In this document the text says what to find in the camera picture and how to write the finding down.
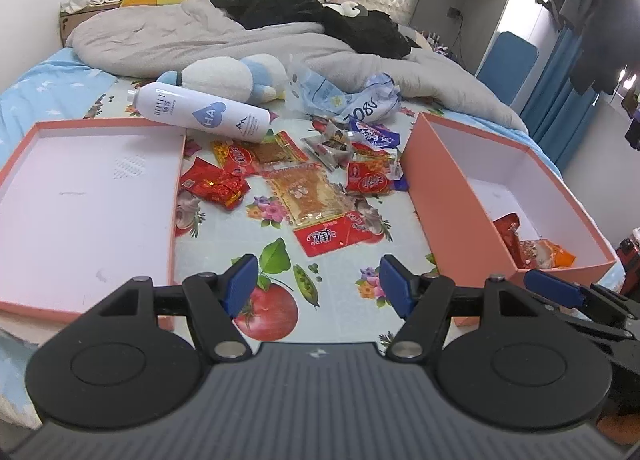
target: electrical outlet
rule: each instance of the electrical outlet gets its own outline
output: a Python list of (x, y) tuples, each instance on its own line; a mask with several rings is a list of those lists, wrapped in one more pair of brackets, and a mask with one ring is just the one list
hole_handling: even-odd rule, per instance
[(462, 16), (462, 12), (457, 8), (449, 7), (449, 11), (447, 11), (447, 17), (449, 19), (459, 19)]

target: printed pea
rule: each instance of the printed pea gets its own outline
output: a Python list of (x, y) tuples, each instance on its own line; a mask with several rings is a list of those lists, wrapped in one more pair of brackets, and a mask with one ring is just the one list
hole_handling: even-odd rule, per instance
[(318, 304), (318, 289), (311, 278), (309, 278), (300, 265), (293, 266), (293, 276), (296, 278), (296, 284), (306, 302), (318, 309), (320, 306)]

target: spray bottle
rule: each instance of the spray bottle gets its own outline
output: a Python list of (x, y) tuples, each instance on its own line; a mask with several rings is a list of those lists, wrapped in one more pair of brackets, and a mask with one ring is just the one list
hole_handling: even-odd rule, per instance
[(269, 128), (266, 109), (164, 82), (129, 91), (129, 100), (146, 119), (235, 140), (259, 143)]

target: open box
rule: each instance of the open box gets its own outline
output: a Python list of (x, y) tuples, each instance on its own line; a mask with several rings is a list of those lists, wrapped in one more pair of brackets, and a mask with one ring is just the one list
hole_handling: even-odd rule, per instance
[(133, 276), (173, 284), (184, 141), (145, 119), (36, 123), (0, 170), (0, 309), (68, 323)]
[(545, 237), (576, 256), (547, 270), (570, 283), (598, 282), (615, 257), (562, 181), (535, 152), (472, 126), (421, 114), (404, 153), (409, 194), (440, 272), (481, 287), (492, 273), (523, 285), (493, 221), (517, 213), (520, 239)]

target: comforter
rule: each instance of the comforter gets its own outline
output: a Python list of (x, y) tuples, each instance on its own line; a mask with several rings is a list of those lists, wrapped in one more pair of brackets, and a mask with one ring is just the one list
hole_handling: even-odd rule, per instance
[(430, 97), (445, 108), (527, 133), (520, 117), (455, 62), (420, 48), (402, 60), (357, 54), (323, 34), (317, 23), (245, 30), (209, 0), (117, 8), (97, 14), (71, 33), (66, 45), (88, 66), (114, 75), (157, 78), (200, 59), (241, 59), (267, 53), (285, 66), (296, 56), (346, 93), (374, 74), (391, 75), (404, 97)]

